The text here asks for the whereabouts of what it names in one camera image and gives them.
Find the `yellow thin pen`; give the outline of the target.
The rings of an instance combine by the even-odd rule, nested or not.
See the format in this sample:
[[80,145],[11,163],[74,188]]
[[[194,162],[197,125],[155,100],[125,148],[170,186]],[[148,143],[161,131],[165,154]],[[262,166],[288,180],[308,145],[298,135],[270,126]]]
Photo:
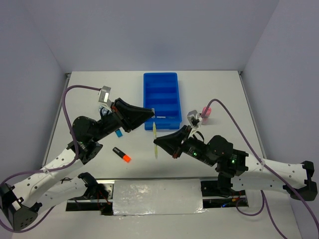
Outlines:
[[[156,129],[156,124],[153,122],[153,136],[154,140],[157,138],[157,129]],[[158,146],[154,143],[154,151],[155,151],[155,159],[158,159]]]

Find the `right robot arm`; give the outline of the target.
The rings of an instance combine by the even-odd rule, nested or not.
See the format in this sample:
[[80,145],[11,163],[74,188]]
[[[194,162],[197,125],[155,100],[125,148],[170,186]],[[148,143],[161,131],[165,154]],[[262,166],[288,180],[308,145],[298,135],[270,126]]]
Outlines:
[[287,193],[292,199],[313,201],[318,188],[312,180],[314,164],[282,163],[257,159],[253,154],[234,149],[233,144],[220,135],[208,143],[191,135],[191,127],[183,126],[175,133],[154,139],[154,144],[173,158],[186,154],[213,167],[218,173],[217,191],[228,195],[231,191],[273,190]]

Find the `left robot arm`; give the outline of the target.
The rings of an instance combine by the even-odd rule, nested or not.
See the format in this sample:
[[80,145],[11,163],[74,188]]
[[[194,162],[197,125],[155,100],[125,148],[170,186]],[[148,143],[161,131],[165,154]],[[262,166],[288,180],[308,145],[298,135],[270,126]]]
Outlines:
[[102,184],[88,172],[67,179],[67,176],[97,156],[102,149],[100,140],[123,128],[130,132],[154,116],[152,109],[131,106],[118,98],[110,104],[109,113],[94,120],[77,117],[71,134],[75,140],[50,163],[14,185],[0,186],[0,208],[10,223],[10,231],[23,233],[47,209],[68,199],[95,196],[108,197]]

